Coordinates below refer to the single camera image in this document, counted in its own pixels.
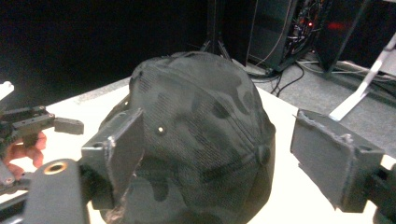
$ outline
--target black cap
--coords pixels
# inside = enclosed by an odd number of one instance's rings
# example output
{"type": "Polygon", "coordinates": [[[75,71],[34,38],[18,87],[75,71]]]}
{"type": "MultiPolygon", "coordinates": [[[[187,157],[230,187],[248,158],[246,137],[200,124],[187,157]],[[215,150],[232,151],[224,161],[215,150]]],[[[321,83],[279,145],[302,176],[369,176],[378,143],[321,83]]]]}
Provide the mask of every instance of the black cap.
{"type": "Polygon", "coordinates": [[[126,109],[143,109],[146,152],[110,223],[246,223],[268,201],[275,127],[244,70],[177,53],[138,65],[126,109]]]}

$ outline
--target hat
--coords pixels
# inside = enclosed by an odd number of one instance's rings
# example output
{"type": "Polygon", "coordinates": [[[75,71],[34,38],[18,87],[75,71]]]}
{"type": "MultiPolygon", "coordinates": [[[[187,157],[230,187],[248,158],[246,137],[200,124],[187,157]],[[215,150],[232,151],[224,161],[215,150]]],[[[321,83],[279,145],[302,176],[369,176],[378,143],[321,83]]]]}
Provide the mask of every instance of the hat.
{"type": "Polygon", "coordinates": [[[145,155],[106,221],[247,223],[262,209],[275,127],[244,70],[214,54],[177,53],[139,64],[129,87],[116,110],[143,110],[145,155]]]}

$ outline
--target gray floor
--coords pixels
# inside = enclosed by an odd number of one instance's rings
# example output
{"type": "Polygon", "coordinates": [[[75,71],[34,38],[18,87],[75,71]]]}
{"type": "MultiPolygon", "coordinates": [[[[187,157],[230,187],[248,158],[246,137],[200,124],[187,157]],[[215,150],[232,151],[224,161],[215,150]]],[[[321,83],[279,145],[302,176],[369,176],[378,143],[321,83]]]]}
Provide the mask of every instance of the gray floor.
{"type": "MultiPolygon", "coordinates": [[[[320,69],[313,64],[309,64],[309,66],[316,70],[320,69]]],[[[301,69],[296,65],[287,68],[283,72],[279,87],[282,88],[301,74],[301,69]]],[[[253,81],[260,82],[262,80],[253,79],[253,81]]],[[[259,88],[269,92],[275,84],[276,81],[256,83],[259,88]]],[[[357,79],[348,75],[324,75],[305,69],[303,78],[284,89],[279,97],[301,109],[329,115],[357,89],[359,84],[357,79]]],[[[378,147],[385,149],[388,154],[395,156],[395,115],[395,99],[382,91],[372,90],[340,123],[378,147]]]]}

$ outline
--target black stand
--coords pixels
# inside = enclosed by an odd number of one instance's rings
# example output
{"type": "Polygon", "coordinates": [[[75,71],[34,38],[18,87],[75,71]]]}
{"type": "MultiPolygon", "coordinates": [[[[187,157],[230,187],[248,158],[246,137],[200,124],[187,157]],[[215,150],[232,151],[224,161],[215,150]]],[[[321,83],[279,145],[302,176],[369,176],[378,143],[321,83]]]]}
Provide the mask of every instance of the black stand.
{"type": "Polygon", "coordinates": [[[218,54],[231,60],[222,39],[222,22],[224,16],[224,0],[207,1],[207,37],[201,51],[218,54]]]}

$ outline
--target baseball cap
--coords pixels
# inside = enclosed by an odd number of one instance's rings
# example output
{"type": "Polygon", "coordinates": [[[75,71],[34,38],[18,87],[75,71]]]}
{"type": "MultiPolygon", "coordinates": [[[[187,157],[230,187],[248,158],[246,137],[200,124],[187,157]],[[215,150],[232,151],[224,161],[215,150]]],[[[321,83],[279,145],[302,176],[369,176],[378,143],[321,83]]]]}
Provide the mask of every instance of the baseball cap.
{"type": "Polygon", "coordinates": [[[139,64],[129,88],[104,122],[142,109],[145,153],[106,222],[247,223],[262,209],[276,130],[243,69],[181,52],[139,64]]]}

